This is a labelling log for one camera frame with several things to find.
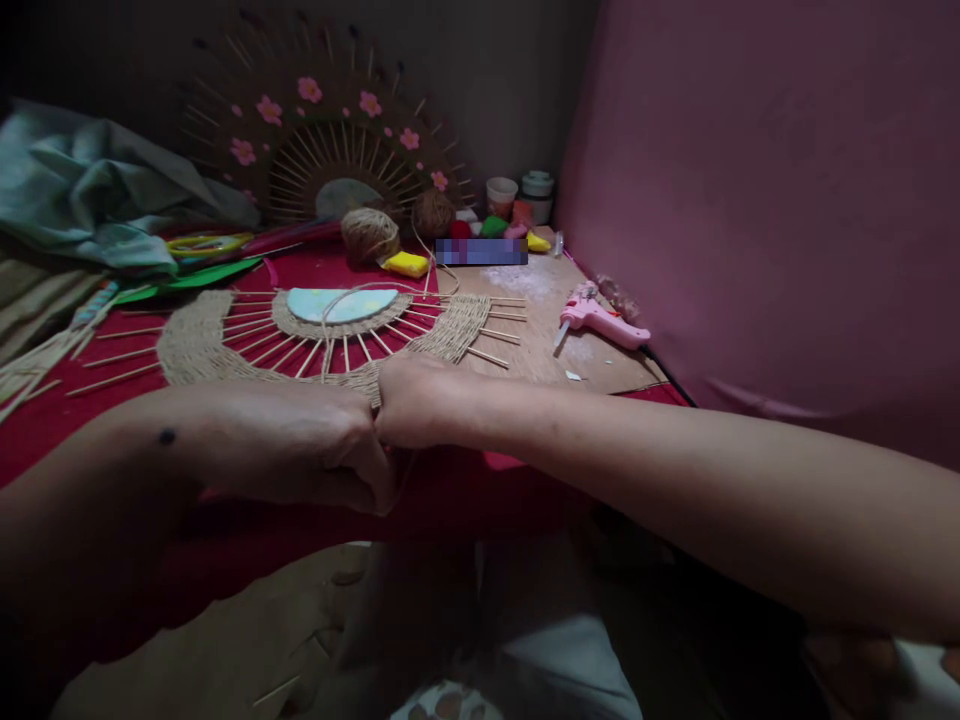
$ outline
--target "plastic container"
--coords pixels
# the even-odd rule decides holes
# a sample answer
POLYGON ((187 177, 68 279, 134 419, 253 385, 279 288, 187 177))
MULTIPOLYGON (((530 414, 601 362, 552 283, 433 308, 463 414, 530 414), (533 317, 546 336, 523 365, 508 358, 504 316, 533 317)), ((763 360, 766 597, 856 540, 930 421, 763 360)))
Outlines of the plastic container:
POLYGON ((510 178, 490 178, 487 180, 487 213, 510 221, 513 201, 517 199, 520 188, 510 178))
POLYGON ((553 212, 554 179, 543 170, 531 170, 521 180, 520 199, 533 208, 533 224, 546 225, 553 212))

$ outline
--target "gray wall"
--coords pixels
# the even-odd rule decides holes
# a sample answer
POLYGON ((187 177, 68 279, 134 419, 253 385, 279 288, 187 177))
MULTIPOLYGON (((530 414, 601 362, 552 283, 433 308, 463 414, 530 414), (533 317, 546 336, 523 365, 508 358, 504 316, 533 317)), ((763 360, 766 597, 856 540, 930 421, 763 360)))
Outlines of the gray wall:
MULTIPOLYGON (((492 175, 560 168, 593 35, 593 0, 251 0, 268 20, 296 8, 329 18, 340 43, 355 24, 388 70, 406 65, 404 95, 424 91, 434 122, 459 132, 458 161, 476 190, 492 175)), ((184 152, 173 120, 175 83, 199 64, 194 37, 212 39, 224 0, 41 0, 25 8, 7 48, 5 89, 104 116, 184 152)))

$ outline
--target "hot glue gun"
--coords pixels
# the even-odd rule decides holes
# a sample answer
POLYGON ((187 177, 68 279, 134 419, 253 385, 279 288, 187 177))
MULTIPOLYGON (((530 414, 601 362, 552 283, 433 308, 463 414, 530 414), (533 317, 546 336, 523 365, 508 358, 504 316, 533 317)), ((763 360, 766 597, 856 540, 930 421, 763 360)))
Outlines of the hot glue gun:
POLYGON ((567 330, 573 328, 579 330, 584 325, 603 335, 608 340, 612 340, 627 350, 636 350, 650 339, 648 330, 635 328, 628 325, 619 316, 614 316, 608 310, 597 302, 597 286, 592 282, 581 283, 573 291, 573 295, 567 300, 566 307, 560 313, 560 332, 557 333, 557 339, 553 341, 553 351, 556 354, 557 348, 563 342, 567 330))

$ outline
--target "pink flower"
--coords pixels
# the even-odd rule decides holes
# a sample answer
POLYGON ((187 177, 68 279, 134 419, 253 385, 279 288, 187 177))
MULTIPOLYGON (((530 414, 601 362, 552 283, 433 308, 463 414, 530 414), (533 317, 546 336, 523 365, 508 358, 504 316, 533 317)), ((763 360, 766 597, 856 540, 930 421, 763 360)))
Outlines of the pink flower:
POLYGON ((447 191, 447 178, 446 176, 437 170, 436 172, 430 173, 430 179, 433 180, 433 186, 440 192, 447 191))
POLYGON ((300 78, 297 80, 297 87, 300 91, 300 97, 304 100, 309 100, 314 105, 323 100, 323 91, 313 78, 300 78))
POLYGON ((366 90, 360 91, 360 109, 372 118, 383 112, 383 108, 377 102, 377 96, 366 90))
POLYGON ((283 115, 283 110, 266 95, 257 103, 257 110, 260 111, 260 117, 263 118, 265 123, 276 125, 277 127, 283 125, 283 120, 280 119, 280 116, 283 115))
POLYGON ((252 165, 257 161, 257 156, 253 154, 253 143, 247 142, 246 140, 233 138, 233 147, 230 148, 230 152, 233 153, 237 162, 244 167, 252 165))
POLYGON ((400 144, 407 150, 416 150, 420 147, 420 136, 410 128, 404 128, 400 134, 400 144))

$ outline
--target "white cup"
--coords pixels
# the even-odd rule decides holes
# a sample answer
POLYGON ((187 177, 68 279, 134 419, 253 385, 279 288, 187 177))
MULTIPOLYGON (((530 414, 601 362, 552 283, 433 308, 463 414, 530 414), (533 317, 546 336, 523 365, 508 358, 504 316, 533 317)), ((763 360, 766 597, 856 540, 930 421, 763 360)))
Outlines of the white cup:
POLYGON ((487 213, 510 221, 513 201, 517 198, 520 186, 510 178, 490 178, 487 180, 487 213))

